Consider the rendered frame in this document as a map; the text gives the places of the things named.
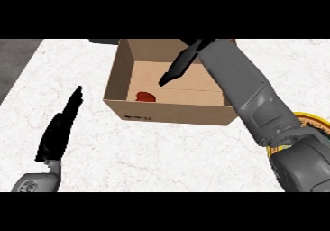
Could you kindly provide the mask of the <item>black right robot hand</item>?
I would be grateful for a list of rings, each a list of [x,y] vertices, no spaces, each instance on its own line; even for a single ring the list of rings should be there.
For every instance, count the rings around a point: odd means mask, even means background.
[[[186,74],[190,64],[198,58],[199,51],[214,42],[214,39],[183,39],[187,47],[180,51],[168,71],[164,73],[158,84],[164,87],[174,79]]]

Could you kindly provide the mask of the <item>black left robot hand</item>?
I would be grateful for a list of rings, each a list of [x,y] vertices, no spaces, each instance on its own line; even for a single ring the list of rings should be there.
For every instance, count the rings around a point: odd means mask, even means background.
[[[50,160],[59,161],[62,159],[78,108],[83,104],[81,90],[83,87],[78,86],[72,96],[68,99],[62,112],[57,113],[52,118],[38,144],[37,155],[34,158],[37,162],[46,162]]]

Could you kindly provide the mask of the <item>brown cardboard box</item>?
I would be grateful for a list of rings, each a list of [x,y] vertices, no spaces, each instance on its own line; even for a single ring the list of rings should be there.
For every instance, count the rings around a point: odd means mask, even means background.
[[[228,125],[237,118],[233,106],[196,60],[181,78],[158,84],[186,44],[178,39],[122,39],[108,80],[103,102],[127,121],[193,125]],[[136,100],[139,92],[155,102]]]

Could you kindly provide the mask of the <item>red bell pepper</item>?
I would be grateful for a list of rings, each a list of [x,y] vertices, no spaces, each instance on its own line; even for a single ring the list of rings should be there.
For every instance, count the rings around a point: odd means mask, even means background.
[[[156,97],[147,92],[139,92],[136,95],[136,100],[143,102],[155,102]]]

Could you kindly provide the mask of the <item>yellow patterned plate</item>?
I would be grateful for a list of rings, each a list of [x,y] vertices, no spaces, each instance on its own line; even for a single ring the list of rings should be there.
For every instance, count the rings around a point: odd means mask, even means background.
[[[320,130],[323,133],[323,136],[326,136],[327,140],[330,141],[330,122],[324,120],[321,117],[318,117],[314,114],[305,113],[305,112],[295,112],[295,115],[298,117],[298,120],[301,122],[301,126],[310,126],[314,127]],[[268,152],[268,158],[273,153],[290,148],[292,145],[284,144],[277,147],[267,147],[267,152]]]

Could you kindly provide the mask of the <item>dark grey object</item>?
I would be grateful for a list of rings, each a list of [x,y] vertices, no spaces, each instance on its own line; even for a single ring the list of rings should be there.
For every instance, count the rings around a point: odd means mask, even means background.
[[[119,39],[88,39],[91,43],[118,45]]]

